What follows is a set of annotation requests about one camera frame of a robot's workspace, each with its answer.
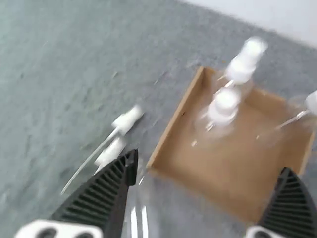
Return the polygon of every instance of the cardboard tray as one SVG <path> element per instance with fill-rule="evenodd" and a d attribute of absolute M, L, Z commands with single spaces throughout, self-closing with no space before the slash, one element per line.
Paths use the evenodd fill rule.
<path fill-rule="evenodd" d="M 284 166 L 301 174 L 311 153 L 314 133 L 294 124 L 274 146 L 255 140 L 285 120 L 284 99 L 253 89 L 241 105 L 235 132 L 220 144 L 192 146 L 193 121 L 211 101 L 214 71 L 201 67 L 154 150 L 147 168 L 174 180 L 242 221 L 257 222 Z"/>

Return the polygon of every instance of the ribbed rubber pad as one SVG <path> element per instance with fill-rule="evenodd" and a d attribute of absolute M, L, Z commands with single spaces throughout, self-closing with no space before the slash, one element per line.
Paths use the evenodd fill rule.
<path fill-rule="evenodd" d="M 317 211 L 298 176 L 285 167 L 258 225 L 288 238 L 316 238 Z"/>
<path fill-rule="evenodd" d="M 128 187 L 135 184 L 138 150 L 102 168 L 76 190 L 50 219 L 97 226 L 104 237 L 120 237 Z"/>

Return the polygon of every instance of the cardboard box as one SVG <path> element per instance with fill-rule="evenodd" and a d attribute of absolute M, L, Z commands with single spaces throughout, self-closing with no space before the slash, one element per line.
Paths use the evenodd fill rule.
<path fill-rule="evenodd" d="M 272 147 L 256 141 L 257 132 L 272 128 L 289 115 L 284 99 L 253 89 L 242 103 L 235 132 L 228 139 L 210 148 L 193 147 L 193 122 L 202 106 L 211 101 L 213 73 L 210 68 L 198 70 L 147 167 L 202 194 L 240 220 L 256 222 L 282 168 L 303 173 L 315 135 L 294 124 Z"/>

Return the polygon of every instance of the white bottle cap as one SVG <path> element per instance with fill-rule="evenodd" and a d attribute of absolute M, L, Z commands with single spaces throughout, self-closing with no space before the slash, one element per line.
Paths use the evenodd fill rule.
<path fill-rule="evenodd" d="M 260 37 L 247 39 L 240 53 L 232 59 L 227 67 L 225 72 L 227 79 L 237 85 L 249 81 L 266 49 L 267 43 Z"/>
<path fill-rule="evenodd" d="M 141 107 L 135 105 L 130 111 L 121 114 L 111 125 L 114 128 L 119 128 L 121 135 L 125 135 L 141 116 L 143 116 Z"/>
<path fill-rule="evenodd" d="M 307 96 L 306 106 L 312 114 L 317 116 L 317 90 Z"/>
<path fill-rule="evenodd" d="M 216 125 L 228 125 L 238 114 L 240 94 L 231 88 L 221 88 L 208 106 L 208 117 Z"/>
<path fill-rule="evenodd" d="M 117 137 L 113 140 L 113 142 L 103 150 L 103 152 L 96 158 L 94 164 L 97 166 L 101 166 L 103 168 L 107 164 L 111 163 L 113 160 L 118 158 L 123 149 L 125 148 L 125 141 Z"/>

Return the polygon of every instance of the gray carpet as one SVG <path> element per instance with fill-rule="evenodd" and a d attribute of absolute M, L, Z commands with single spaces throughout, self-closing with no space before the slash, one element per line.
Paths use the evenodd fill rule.
<path fill-rule="evenodd" d="M 285 97 L 317 88 L 316 50 L 173 0 L 7 0 L 0 19 L 2 238 L 63 202 L 66 181 L 135 103 L 146 115 L 129 148 L 149 158 L 197 66 L 224 67 L 250 36 L 269 43 L 260 86 Z M 317 201 L 316 169 L 310 160 L 304 179 Z M 226 215 L 209 223 L 168 192 L 158 197 L 175 211 L 151 229 L 161 237 L 237 236 Z"/>

